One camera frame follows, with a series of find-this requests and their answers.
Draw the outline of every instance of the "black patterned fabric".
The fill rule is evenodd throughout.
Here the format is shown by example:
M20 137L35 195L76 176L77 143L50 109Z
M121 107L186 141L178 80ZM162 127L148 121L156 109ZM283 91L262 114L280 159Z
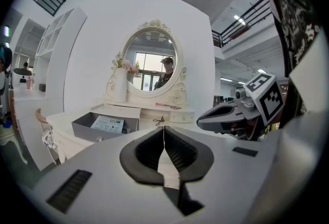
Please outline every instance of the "black patterned fabric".
M280 22L276 22L276 27L282 42L286 74L288 74L303 59L319 33L321 24L310 0L273 1L278 11L279 18L277 20ZM306 108L298 90L289 80L289 89L280 127L284 126L291 118L305 112Z

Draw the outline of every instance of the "gray box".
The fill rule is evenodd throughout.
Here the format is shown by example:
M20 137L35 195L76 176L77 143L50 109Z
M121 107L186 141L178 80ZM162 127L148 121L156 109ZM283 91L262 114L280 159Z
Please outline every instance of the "gray box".
M92 129L91 125L95 122L95 120L99 116L100 114L87 113L84 116L73 121L72 128L74 135L76 137L91 142L100 142L110 138L125 135L125 134L115 134L115 133L104 132L97 129ZM138 124L139 124L138 118L127 118L127 117L118 117L118 116L109 116L109 115L102 115L102 116L123 119L124 120L123 128L129 128L131 130L130 133L138 131Z

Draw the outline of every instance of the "white table surface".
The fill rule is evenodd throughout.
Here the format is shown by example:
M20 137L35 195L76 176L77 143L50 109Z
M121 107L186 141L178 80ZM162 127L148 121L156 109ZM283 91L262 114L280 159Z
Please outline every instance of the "white table surface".
M87 114L90 112L90 109L93 106L82 108L78 111L70 112L70 113L60 113L60 114L55 114L55 115L50 115L48 116L47 122L56 130L58 131L62 136L65 136L69 138L70 140L73 140L74 142L78 142L80 144L89 146L93 144L93 142L75 137L73 128L72 128L72 121L80 118L81 116ZM156 128L157 122L153 122L153 119L156 117L141 117L139 119L139 129L144 130L148 128ZM202 133L205 135L212 135L215 137L223 137L223 138L230 138L234 139L232 136L229 134L215 134L214 132L210 131L205 131L200 129L196 123L172 123L172 122L162 122L159 124L159 126L175 126L175 127L180 127L183 129L188 129L192 130L198 133Z
M26 83L22 83L19 87L14 87L14 100L24 101L24 100L38 100L46 98L46 92L39 91L37 88L27 89Z
M112 104L112 105L117 105L117 106L141 108L141 109L169 111L169 112L175 112L175 113L194 113L195 112L195 109L192 109L189 107L183 107L181 109L173 109L173 108L170 108L169 106L162 106L162 105L155 105L155 104L132 103L132 102L116 103L107 98L98 98L95 100L95 102L107 103L107 104Z

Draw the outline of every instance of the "oval mirror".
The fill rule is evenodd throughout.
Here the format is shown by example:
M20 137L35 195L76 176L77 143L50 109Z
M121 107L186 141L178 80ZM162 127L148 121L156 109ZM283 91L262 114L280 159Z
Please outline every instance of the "oval mirror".
M128 73L128 81L143 91L157 90L167 84L176 67L176 50L170 38L158 31L136 36L124 58L138 69Z

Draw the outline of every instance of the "person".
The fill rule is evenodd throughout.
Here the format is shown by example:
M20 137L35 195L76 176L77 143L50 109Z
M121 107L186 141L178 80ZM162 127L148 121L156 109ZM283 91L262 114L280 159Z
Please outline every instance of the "person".
M163 63L166 72L162 73L161 76L159 77L158 82L155 84L155 89L163 87L168 82L168 80L170 80L174 72L174 67L173 67L174 61L171 57L166 57L160 62Z
M14 69L14 72L16 72L17 74L20 74L20 75L32 75L32 72L27 69L28 65L29 64L27 62L24 62L23 68L21 68L21 69L16 68L16 69Z
M310 0L271 0L270 7L281 40L285 76L288 77L320 32L321 22ZM280 128L306 112L294 83L291 79L288 83L285 106L272 122L280 122Z
M10 48L1 45L0 46L0 73L5 72L7 74L7 69L11 65L12 61L12 51Z

